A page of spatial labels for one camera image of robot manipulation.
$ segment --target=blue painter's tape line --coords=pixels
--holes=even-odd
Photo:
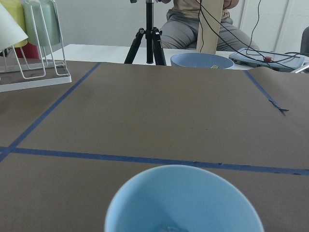
[[[111,160],[111,161],[136,162],[136,163],[165,164],[165,165],[182,164],[200,168],[213,168],[213,169],[237,170],[237,171],[248,171],[248,172],[260,172],[260,173],[309,175],[309,170],[306,169],[261,167],[251,165],[196,162],[196,161],[175,160],[175,159],[173,160],[154,159],[154,158],[131,157],[131,156],[116,156],[116,155],[114,156],[114,155],[102,155],[93,153],[48,151],[48,150],[26,149],[26,148],[16,148],[14,149],[13,152],[21,154],[29,154],[29,155],[67,157],[67,158],[79,158],[79,159],[91,159],[91,160]]]
[[[67,92],[65,92],[54,104],[52,104],[37,120],[34,121],[10,146],[3,150],[0,162],[7,157],[67,96],[69,96],[99,65],[97,63],[89,72],[79,79]]]
[[[245,74],[249,77],[249,79],[254,83],[254,85],[264,94],[264,96],[276,107],[278,108],[281,112],[286,112],[289,111],[288,109],[283,109],[281,108],[276,101],[266,92],[265,89],[257,82],[257,80],[247,71],[244,70]]]

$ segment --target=light green cup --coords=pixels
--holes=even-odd
[[[56,45],[60,43],[60,31],[58,26],[58,19],[55,13],[54,4],[51,0],[24,1],[26,31],[29,37],[28,42],[36,46],[39,45],[35,35],[34,23],[31,15],[31,8],[33,11],[40,46],[49,46],[48,37],[51,45]],[[48,37],[46,35],[44,27],[44,20],[41,15],[41,8],[47,28]]]

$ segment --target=cable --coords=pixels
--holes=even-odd
[[[251,43],[252,43],[252,38],[253,38],[253,32],[254,32],[254,30],[255,30],[255,28],[257,27],[257,25],[258,25],[258,23],[259,23],[259,21],[260,21],[260,4],[261,4],[261,1],[262,0],[260,0],[259,1],[259,4],[257,5],[257,22],[256,22],[256,24],[255,24],[255,26],[254,26],[254,28],[253,28],[253,30],[252,30],[252,33],[251,33],[251,38],[250,38],[250,44],[249,44],[249,46],[247,47],[247,50],[246,50],[246,54],[248,55],[248,49],[249,49],[249,47],[251,46]]]
[[[212,32],[215,33],[215,34],[216,34],[227,46],[229,46],[233,51],[235,51],[235,52],[237,52],[238,54],[240,54],[240,55],[242,55],[242,56],[244,56],[244,57],[247,57],[247,58],[249,58],[249,59],[252,59],[252,60],[255,60],[255,61],[259,61],[259,62],[265,63],[265,64],[267,64],[270,68],[272,68],[272,67],[271,67],[271,65],[270,65],[269,63],[277,63],[277,64],[279,64],[279,65],[281,65],[281,66],[284,66],[284,67],[286,67],[286,68],[288,68],[288,69],[294,70],[293,68],[288,67],[288,66],[286,66],[286,65],[284,65],[284,64],[278,63],[278,62],[276,62],[276,61],[265,62],[264,60],[254,59],[254,58],[249,57],[249,56],[246,56],[246,55],[240,53],[239,51],[237,51],[236,49],[234,49],[234,48],[233,48],[232,46],[230,46],[230,45],[229,45],[217,32],[214,31],[214,29],[210,26],[209,22],[207,21],[207,19],[206,19],[205,15],[204,15],[203,11],[201,10],[201,8],[203,8],[203,9],[204,9],[204,10],[205,10],[217,23],[219,23],[224,29],[226,29],[229,33],[231,33],[231,34],[232,34],[237,40],[239,40],[242,44],[244,44],[246,47],[251,48],[252,50],[254,50],[252,47],[250,47],[249,45],[245,44],[245,43],[244,43],[243,41],[241,41],[237,36],[235,36],[230,30],[228,30],[224,25],[222,25],[221,22],[219,22],[215,17],[213,17],[213,16],[209,13],[209,11],[208,11],[204,6],[202,6],[202,0],[200,0],[200,2],[198,2],[198,0],[196,0],[196,2],[197,2],[197,3],[199,4],[199,6],[200,6],[200,11],[199,11],[199,12],[201,12],[203,18],[205,19],[207,25],[210,27],[210,29],[212,30]],[[256,50],[254,50],[254,51],[255,51],[256,53],[258,53],[259,55],[261,55],[264,59],[266,59],[266,57],[263,56],[259,51],[256,51]]]
[[[259,54],[249,54],[249,53],[247,53],[247,51],[246,51],[246,54],[249,55],[249,56],[259,56]],[[285,60],[288,60],[288,59],[291,59],[291,58],[299,58],[299,57],[297,57],[297,55],[300,55],[300,53],[299,53],[299,52],[289,52],[289,53],[284,53],[284,54],[280,54],[280,55],[281,55],[281,56],[286,56],[286,57],[288,57],[288,58],[276,60],[276,62],[285,61]]]
[[[285,54],[296,54],[309,57],[309,53],[300,53],[300,52],[286,52]]]
[[[200,7],[199,8],[199,11],[198,11],[198,15],[200,14],[202,12],[202,8]],[[202,29],[202,35],[203,35],[203,26],[202,26],[202,24],[201,24],[201,20],[199,20],[199,25],[200,25],[200,27],[201,27],[201,29]],[[199,52],[202,52],[202,47],[204,46],[204,37],[202,36],[202,46],[201,46],[201,50],[199,51]]]

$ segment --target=wooden plank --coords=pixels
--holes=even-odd
[[[224,0],[202,0],[202,12],[211,26],[211,28],[219,33],[220,24],[216,22],[210,14],[220,22]],[[197,50],[202,53],[216,53],[218,36],[210,29],[202,13],[200,14],[200,25],[197,37]]]

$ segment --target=black tripod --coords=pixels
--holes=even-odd
[[[162,32],[154,28],[154,0],[146,0],[146,30],[140,28],[137,32],[126,56],[125,64],[133,63],[144,34],[146,34],[147,42],[147,64],[152,64],[155,59],[156,65],[166,65],[160,37]]]

